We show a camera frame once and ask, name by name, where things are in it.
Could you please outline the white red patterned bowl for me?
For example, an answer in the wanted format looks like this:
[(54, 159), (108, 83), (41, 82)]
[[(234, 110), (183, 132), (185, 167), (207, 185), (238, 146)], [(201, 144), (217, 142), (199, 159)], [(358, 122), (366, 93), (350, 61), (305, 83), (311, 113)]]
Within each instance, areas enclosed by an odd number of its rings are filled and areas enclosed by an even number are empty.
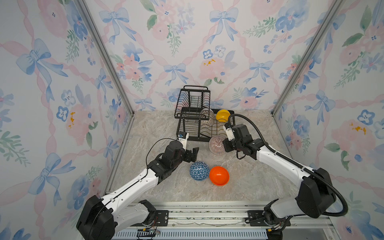
[(200, 111), (200, 119), (202, 121), (210, 121), (215, 117), (215, 113), (211, 109), (202, 109)]

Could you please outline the pink patterned bowl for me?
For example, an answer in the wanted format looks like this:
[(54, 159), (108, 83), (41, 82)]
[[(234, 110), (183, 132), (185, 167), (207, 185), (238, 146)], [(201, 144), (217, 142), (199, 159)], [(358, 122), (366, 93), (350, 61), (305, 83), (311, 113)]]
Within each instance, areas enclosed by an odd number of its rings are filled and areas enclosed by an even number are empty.
[(211, 137), (209, 141), (209, 149), (214, 155), (224, 155), (226, 153), (223, 141), (226, 140), (224, 136), (218, 135)]

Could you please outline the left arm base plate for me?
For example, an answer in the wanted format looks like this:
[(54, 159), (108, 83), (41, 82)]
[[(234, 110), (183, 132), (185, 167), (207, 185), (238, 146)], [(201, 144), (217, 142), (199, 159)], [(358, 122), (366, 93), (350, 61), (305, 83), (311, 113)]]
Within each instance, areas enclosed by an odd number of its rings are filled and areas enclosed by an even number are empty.
[(167, 227), (169, 222), (168, 210), (156, 210), (150, 212), (149, 216), (143, 223), (135, 224), (133, 227)]

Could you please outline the blue patterned bowl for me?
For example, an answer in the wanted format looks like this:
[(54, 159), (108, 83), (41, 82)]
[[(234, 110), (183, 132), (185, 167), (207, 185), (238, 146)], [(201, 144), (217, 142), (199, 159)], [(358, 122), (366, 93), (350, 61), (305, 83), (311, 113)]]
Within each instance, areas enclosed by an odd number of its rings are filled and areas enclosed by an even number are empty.
[(204, 162), (195, 162), (190, 167), (190, 176), (196, 181), (204, 181), (210, 175), (210, 167)]

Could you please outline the orange dotted patterned bowl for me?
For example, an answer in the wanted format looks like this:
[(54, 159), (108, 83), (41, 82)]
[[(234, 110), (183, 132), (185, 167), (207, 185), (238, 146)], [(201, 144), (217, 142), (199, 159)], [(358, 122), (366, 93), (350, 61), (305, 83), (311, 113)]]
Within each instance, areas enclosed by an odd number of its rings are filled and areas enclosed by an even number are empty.
[(211, 128), (214, 125), (214, 120), (213, 119), (201, 120), (200, 124), (202, 128)]

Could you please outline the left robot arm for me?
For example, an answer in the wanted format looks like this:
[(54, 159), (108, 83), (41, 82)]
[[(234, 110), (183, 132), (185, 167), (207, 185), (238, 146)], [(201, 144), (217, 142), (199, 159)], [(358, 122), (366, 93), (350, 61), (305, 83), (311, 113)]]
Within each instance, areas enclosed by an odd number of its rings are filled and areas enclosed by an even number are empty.
[(131, 203), (146, 191), (168, 178), (182, 162), (196, 162), (199, 148), (186, 149), (186, 141), (171, 140), (133, 180), (101, 198), (90, 197), (82, 210), (76, 228), (85, 240), (110, 240), (127, 227), (155, 221), (156, 208), (147, 200)]

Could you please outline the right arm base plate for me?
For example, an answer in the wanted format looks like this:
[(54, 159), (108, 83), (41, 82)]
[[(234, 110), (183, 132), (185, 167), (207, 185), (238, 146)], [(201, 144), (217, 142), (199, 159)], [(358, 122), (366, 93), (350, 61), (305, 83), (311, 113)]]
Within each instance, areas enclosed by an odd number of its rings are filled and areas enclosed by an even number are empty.
[(279, 219), (271, 213), (265, 213), (262, 210), (249, 210), (247, 211), (247, 217), (245, 218), (245, 223), (249, 224), (251, 227), (283, 227), (291, 226), (290, 220), (288, 218)]

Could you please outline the yellow bowl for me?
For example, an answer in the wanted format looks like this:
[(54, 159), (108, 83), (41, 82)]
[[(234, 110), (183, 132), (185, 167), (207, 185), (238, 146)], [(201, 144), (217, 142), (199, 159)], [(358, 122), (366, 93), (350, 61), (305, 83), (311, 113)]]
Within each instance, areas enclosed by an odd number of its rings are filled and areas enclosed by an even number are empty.
[(226, 123), (229, 120), (231, 113), (228, 110), (219, 110), (216, 113), (216, 120), (220, 123)]

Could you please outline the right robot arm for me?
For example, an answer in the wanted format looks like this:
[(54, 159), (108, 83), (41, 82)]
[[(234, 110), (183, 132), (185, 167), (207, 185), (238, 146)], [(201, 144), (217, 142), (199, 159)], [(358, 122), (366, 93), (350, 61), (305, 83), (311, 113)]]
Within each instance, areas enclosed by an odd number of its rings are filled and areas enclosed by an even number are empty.
[(331, 189), (330, 176), (323, 169), (314, 170), (288, 160), (262, 139), (253, 139), (247, 126), (243, 124), (223, 127), (227, 138), (223, 140), (225, 151), (243, 153), (254, 160), (266, 164), (284, 175), (298, 189), (295, 197), (273, 200), (264, 207), (262, 219), (274, 226), (288, 217), (308, 216), (318, 218), (336, 201), (337, 196)]

